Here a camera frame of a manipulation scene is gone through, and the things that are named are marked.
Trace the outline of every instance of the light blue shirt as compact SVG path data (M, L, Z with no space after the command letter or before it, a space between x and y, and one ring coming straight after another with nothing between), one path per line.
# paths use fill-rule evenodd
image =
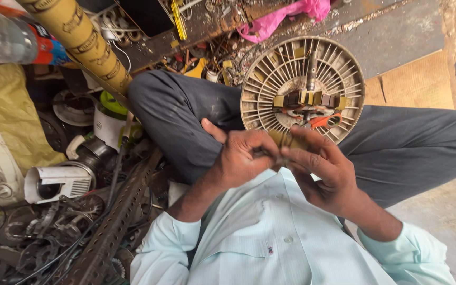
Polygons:
M455 284L446 245L428 232L404 223L383 243L358 230L365 250L306 201L286 168L226 192L188 270L186 252L199 234L200 221L162 213L137 249L131 284Z

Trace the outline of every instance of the yellow sack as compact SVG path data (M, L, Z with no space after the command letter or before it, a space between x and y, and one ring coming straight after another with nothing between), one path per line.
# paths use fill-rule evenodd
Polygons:
M20 65L0 65L0 133L24 176L32 166L66 160L47 142L25 83Z

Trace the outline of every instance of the shirt sleeve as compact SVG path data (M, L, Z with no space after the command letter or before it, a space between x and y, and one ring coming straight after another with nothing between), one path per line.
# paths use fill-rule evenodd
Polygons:
M447 246L427 231L403 223L397 239L376 241L357 231L364 247L399 285L455 285L446 264Z
M184 223L167 212L160 214L136 250L130 268L131 285L186 284L186 252L194 249L199 234L200 221Z

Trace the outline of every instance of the man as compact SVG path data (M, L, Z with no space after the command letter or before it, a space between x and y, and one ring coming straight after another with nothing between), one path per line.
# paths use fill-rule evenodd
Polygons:
M153 71L129 98L193 185L153 222L132 285L455 284L446 246L383 208L456 178L456 111L364 106L339 147L293 128L303 151L264 131L221 130L243 129L237 88ZM269 155L253 157L259 147ZM269 169L282 159L288 169ZM377 261L336 216L358 225Z

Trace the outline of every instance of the dark gray trousers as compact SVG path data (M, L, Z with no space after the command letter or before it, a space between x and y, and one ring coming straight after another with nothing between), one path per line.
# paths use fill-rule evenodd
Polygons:
M244 129L240 94L157 70L136 76L128 91L145 130L191 184L221 150L200 120ZM456 111L364 106L339 147L355 165L358 187L386 208L456 178Z

